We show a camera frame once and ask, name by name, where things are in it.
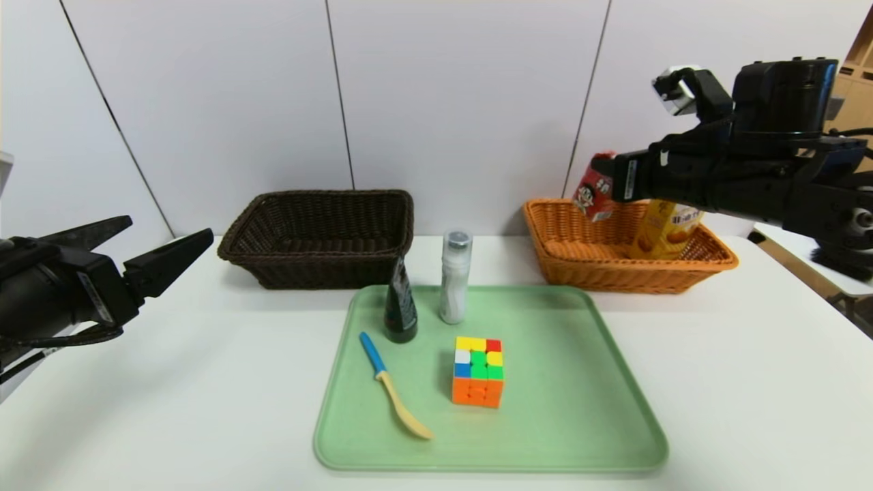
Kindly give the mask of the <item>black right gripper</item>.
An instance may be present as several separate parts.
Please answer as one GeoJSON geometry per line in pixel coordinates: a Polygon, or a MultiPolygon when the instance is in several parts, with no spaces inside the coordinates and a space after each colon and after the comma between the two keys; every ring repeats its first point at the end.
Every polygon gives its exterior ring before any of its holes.
{"type": "Polygon", "coordinates": [[[613,198],[620,203],[658,199],[694,205],[694,172],[701,161],[701,137],[669,134],[640,151],[596,153],[590,170],[614,178],[613,198]]]}

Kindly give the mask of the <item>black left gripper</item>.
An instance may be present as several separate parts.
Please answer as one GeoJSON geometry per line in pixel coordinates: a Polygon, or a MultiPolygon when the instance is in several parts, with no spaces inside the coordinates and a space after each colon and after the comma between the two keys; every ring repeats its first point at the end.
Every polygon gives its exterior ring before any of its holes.
{"type": "Polygon", "coordinates": [[[210,228],[180,237],[124,262],[122,277],[111,258],[92,251],[132,224],[130,215],[116,215],[38,239],[13,237],[2,252],[2,336],[53,338],[85,321],[121,327],[214,242],[210,228]]]}

